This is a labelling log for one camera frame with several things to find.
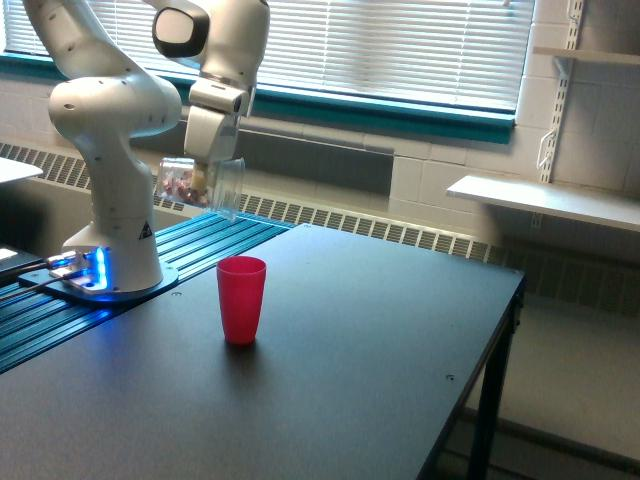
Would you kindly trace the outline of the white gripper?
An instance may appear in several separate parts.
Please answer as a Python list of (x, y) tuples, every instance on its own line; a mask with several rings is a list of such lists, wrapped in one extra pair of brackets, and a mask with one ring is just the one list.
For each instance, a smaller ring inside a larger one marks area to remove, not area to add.
[(196, 160), (192, 172), (193, 190), (207, 190), (208, 162), (233, 158), (240, 119), (251, 113), (254, 90), (253, 86), (245, 88), (205, 77), (191, 86), (184, 153)]

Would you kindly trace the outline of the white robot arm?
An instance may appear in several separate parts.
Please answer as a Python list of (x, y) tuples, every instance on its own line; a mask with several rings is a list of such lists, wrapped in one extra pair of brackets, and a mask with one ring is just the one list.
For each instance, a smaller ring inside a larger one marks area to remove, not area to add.
[(195, 68), (187, 99), (124, 53), (84, 1), (28, 1), (28, 18), (64, 81), (51, 92), (49, 116), (81, 154), (91, 182), (93, 217), (65, 247), (73, 263), (54, 267), (75, 296), (93, 301), (139, 297), (176, 276), (162, 265), (149, 167), (134, 138), (187, 123), (184, 151), (214, 180), (236, 149), (252, 109), (267, 44), (264, 1), (157, 1), (156, 49)]

